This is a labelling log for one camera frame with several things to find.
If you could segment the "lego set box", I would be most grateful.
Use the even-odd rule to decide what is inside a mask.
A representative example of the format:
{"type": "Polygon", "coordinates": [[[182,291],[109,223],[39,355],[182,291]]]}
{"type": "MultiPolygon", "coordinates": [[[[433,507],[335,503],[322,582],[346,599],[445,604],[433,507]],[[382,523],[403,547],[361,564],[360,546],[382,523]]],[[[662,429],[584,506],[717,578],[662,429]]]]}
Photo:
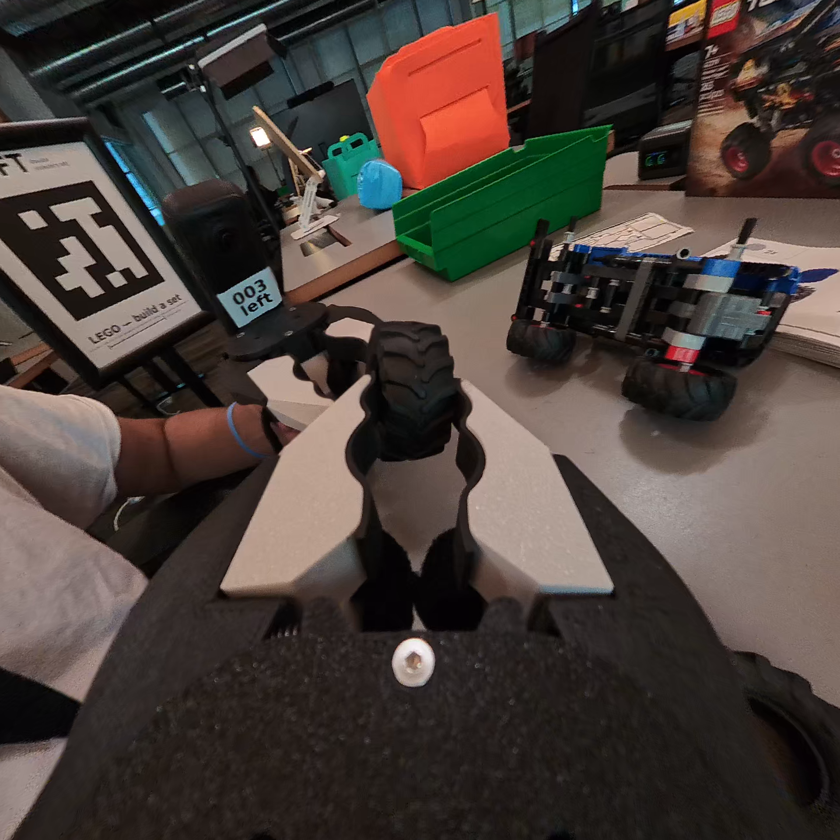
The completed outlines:
{"type": "Polygon", "coordinates": [[[686,194],[839,197],[839,2],[710,2],[686,194]]]}

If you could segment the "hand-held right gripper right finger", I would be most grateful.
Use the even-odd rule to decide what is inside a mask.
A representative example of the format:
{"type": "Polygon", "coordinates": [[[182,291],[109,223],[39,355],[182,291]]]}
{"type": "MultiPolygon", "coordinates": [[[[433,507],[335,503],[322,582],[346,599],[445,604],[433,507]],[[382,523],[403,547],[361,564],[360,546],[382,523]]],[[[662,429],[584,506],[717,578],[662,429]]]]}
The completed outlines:
{"type": "Polygon", "coordinates": [[[549,448],[467,380],[458,384],[456,580],[485,602],[611,595],[614,583],[549,448]]]}

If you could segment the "white instruction booklet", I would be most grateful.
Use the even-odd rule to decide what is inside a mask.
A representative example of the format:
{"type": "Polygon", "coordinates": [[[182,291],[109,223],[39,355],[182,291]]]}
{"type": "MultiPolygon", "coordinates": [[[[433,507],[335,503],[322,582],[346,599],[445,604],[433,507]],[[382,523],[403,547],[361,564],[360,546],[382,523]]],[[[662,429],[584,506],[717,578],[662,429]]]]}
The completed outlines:
{"type": "Polygon", "coordinates": [[[741,368],[772,348],[837,367],[838,269],[838,247],[751,239],[718,319],[730,329],[745,320],[745,332],[734,339],[708,338],[700,358],[741,368]]]}

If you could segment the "white sticker sheet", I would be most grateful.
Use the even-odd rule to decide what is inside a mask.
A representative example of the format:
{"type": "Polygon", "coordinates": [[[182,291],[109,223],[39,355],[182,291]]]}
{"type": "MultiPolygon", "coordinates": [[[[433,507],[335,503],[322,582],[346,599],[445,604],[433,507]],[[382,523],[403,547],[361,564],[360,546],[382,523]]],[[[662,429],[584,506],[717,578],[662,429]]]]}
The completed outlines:
{"type": "Polygon", "coordinates": [[[653,253],[666,245],[693,234],[692,227],[669,221],[656,213],[645,213],[624,223],[606,227],[577,238],[571,246],[580,249],[618,249],[623,253],[653,253]]]}

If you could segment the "black softbox light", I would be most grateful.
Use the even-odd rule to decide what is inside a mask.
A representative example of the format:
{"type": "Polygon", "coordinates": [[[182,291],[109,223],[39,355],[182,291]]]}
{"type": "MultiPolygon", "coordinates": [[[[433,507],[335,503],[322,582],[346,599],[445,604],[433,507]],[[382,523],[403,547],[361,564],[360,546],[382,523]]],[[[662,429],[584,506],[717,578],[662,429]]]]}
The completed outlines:
{"type": "Polygon", "coordinates": [[[196,66],[230,100],[268,78],[274,72],[270,62],[287,52],[265,24],[258,24],[208,41],[196,52],[196,66]]]}

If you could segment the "green plastic bin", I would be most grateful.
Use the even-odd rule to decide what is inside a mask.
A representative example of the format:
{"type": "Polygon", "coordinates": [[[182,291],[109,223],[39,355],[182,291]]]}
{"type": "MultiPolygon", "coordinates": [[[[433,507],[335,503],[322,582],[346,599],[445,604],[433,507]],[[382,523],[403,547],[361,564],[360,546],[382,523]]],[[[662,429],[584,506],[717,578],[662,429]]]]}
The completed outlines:
{"type": "Polygon", "coordinates": [[[397,244],[453,282],[528,245],[540,220],[552,232],[595,213],[612,129],[533,138],[401,199],[397,244]]]}

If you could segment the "blue wrapped bundle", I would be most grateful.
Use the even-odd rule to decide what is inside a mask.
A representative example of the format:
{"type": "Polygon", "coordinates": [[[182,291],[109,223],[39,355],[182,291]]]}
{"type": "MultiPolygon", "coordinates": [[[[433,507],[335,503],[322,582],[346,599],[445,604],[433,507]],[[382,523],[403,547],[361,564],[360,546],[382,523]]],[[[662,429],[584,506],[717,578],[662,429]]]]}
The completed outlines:
{"type": "Polygon", "coordinates": [[[376,211],[390,209],[403,197],[403,177],[382,158],[366,161],[356,178],[356,194],[363,207],[376,211]]]}

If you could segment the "orange plastic bin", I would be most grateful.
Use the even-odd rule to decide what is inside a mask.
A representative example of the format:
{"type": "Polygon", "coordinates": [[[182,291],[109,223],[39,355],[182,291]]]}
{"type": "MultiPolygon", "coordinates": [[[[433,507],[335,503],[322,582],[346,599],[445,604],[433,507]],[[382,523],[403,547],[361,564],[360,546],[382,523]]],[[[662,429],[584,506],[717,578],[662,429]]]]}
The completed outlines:
{"type": "Polygon", "coordinates": [[[383,62],[367,102],[387,163],[422,190],[509,146],[496,14],[435,30],[383,62]]]}

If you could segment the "person's left forearm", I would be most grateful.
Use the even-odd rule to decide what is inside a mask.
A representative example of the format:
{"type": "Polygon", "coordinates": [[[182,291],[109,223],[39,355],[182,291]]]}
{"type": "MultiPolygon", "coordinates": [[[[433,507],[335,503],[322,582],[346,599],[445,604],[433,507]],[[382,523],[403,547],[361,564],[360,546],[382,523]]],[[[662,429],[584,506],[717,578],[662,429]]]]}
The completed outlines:
{"type": "Polygon", "coordinates": [[[255,466],[260,459],[248,457],[228,432],[226,410],[120,418],[120,451],[114,470],[119,496],[171,494],[255,466]]]}

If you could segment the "green tote bag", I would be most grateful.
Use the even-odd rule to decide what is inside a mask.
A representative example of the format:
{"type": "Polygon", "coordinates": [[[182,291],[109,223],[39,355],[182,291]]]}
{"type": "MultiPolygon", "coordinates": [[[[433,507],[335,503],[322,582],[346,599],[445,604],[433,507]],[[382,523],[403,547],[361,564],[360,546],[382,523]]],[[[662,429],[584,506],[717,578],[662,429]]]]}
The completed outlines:
{"type": "Polygon", "coordinates": [[[361,167],[381,156],[380,145],[362,132],[343,136],[330,145],[328,156],[321,163],[337,201],[357,193],[361,167]]]}

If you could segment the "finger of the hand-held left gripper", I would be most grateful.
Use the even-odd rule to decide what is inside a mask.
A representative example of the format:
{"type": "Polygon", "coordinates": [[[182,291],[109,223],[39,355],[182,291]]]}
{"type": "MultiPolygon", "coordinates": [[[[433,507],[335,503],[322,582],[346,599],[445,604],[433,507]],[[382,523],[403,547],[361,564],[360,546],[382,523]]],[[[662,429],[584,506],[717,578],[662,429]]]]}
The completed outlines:
{"type": "Polygon", "coordinates": [[[296,380],[336,400],[365,373],[374,325],[361,320],[318,323],[296,343],[296,380]]]}
{"type": "Polygon", "coordinates": [[[274,358],[258,363],[247,372],[250,384],[266,400],[273,418],[283,426],[305,431],[342,397],[327,387],[326,358],[314,358],[314,365],[301,367],[303,378],[295,374],[293,358],[274,358]]]}

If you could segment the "blue black lego truck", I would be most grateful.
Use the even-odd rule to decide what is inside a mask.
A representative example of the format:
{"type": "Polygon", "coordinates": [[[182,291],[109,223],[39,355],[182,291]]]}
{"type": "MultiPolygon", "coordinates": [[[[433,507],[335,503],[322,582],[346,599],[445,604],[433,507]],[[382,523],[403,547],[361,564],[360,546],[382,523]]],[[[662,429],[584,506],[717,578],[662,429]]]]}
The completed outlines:
{"type": "Polygon", "coordinates": [[[580,334],[633,347],[638,356],[621,388],[628,401],[667,417],[718,420],[737,389],[729,369],[761,356],[795,298],[800,269],[744,258],[753,217],[726,255],[705,257],[577,243],[578,220],[561,243],[538,221],[507,350],[563,363],[580,334]]]}

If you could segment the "black lego tire blue rim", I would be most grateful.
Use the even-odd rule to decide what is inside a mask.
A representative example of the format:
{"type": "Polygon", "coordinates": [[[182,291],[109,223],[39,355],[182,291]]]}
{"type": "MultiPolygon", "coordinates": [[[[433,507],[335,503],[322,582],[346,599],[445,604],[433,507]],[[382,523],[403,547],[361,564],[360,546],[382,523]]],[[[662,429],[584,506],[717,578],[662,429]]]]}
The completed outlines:
{"type": "Polygon", "coordinates": [[[380,459],[403,462],[441,454],[457,402],[455,362],[441,328],[415,321],[376,325],[367,366],[379,394],[380,459]]]}

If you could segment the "blue wristband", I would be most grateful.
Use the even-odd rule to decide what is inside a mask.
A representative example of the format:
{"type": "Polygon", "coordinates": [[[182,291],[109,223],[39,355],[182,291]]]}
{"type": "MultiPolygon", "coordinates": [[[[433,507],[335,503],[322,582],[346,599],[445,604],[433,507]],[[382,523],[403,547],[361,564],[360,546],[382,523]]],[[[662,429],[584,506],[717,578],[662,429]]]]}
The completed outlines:
{"type": "Polygon", "coordinates": [[[246,444],[246,441],[242,438],[241,434],[239,433],[239,431],[236,427],[236,424],[235,424],[235,417],[234,417],[235,409],[237,407],[238,407],[237,402],[232,402],[227,407],[227,410],[226,410],[226,413],[225,413],[225,418],[226,418],[226,424],[227,424],[228,432],[231,434],[232,438],[236,442],[236,445],[243,452],[245,452],[249,457],[254,458],[254,459],[267,459],[268,458],[267,454],[260,453],[256,450],[252,449],[252,447],[249,447],[246,444]]]}

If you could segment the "black power station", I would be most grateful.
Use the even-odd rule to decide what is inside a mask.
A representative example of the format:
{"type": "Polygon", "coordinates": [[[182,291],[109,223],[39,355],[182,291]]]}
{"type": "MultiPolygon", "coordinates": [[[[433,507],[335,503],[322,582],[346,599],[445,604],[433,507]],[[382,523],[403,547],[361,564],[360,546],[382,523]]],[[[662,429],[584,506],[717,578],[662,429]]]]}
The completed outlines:
{"type": "Polygon", "coordinates": [[[637,177],[653,181],[686,174],[692,119],[672,122],[647,132],[637,144],[637,177]]]}

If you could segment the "framed marker sign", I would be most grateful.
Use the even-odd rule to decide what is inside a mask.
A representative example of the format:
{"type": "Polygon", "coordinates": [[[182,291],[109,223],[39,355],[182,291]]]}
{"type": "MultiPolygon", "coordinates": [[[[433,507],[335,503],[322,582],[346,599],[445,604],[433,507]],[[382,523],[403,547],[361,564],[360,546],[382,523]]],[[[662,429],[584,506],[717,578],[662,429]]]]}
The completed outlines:
{"type": "Polygon", "coordinates": [[[86,118],[3,122],[1,292],[92,387],[214,320],[86,118]]]}

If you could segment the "black monitor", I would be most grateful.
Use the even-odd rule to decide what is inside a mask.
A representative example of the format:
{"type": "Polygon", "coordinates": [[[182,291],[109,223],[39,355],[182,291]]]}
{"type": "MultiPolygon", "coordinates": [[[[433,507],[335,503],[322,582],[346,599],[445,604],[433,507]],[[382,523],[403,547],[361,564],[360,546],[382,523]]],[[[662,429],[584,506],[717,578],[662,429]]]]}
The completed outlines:
{"type": "Polygon", "coordinates": [[[326,160],[329,147],[344,135],[363,133],[369,140],[375,136],[354,79],[324,82],[268,114],[300,150],[311,148],[317,161],[326,160]]]}

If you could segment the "tablet on white stand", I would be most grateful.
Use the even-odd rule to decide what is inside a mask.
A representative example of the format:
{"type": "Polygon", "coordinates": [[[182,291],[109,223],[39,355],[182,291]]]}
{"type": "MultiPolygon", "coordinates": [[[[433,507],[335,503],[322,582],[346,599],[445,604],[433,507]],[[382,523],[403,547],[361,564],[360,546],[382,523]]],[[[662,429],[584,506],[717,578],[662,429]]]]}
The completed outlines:
{"type": "Polygon", "coordinates": [[[339,218],[330,212],[330,202],[318,197],[318,189],[326,179],[325,171],[312,163],[260,107],[254,106],[253,113],[271,144],[287,158],[290,168],[304,177],[303,194],[296,198],[299,214],[297,223],[291,227],[292,239],[299,242],[334,224],[339,218]]]}

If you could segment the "person's left hand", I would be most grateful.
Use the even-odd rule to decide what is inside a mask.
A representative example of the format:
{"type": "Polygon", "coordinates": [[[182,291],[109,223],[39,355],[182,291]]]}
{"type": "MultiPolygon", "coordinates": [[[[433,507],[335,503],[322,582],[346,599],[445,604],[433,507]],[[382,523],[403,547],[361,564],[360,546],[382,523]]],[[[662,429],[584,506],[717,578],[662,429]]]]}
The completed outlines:
{"type": "Polygon", "coordinates": [[[300,434],[299,430],[278,421],[266,406],[238,404],[234,419],[246,444],[268,458],[279,455],[300,434]]]}

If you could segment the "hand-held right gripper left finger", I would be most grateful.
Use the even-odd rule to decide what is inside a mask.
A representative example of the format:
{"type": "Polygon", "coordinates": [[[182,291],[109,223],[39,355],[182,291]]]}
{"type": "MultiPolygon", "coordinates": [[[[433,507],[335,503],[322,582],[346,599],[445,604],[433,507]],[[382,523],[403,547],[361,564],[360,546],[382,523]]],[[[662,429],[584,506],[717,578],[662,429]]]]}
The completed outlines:
{"type": "Polygon", "coordinates": [[[379,455],[376,386],[363,375],[283,450],[222,593],[346,603],[382,576],[385,535],[369,481],[379,455]]]}

